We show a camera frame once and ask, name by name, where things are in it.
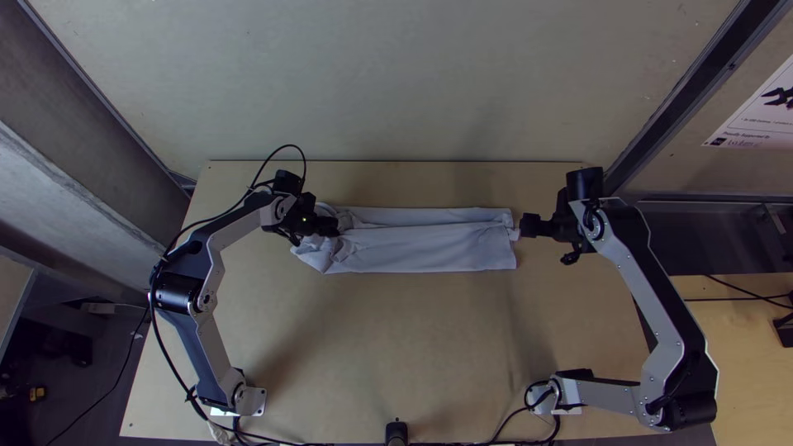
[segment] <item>white cloth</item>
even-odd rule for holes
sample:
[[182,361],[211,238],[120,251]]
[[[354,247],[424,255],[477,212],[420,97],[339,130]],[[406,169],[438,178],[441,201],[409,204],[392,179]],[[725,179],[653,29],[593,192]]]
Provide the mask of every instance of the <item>white cloth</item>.
[[509,209],[332,207],[339,237],[303,237],[292,253],[324,274],[447,273],[515,269],[518,239]]

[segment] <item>poster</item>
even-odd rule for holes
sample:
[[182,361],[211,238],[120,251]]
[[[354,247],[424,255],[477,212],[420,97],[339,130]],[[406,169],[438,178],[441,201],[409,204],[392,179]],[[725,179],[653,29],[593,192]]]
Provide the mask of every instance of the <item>poster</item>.
[[702,145],[793,149],[793,56]]

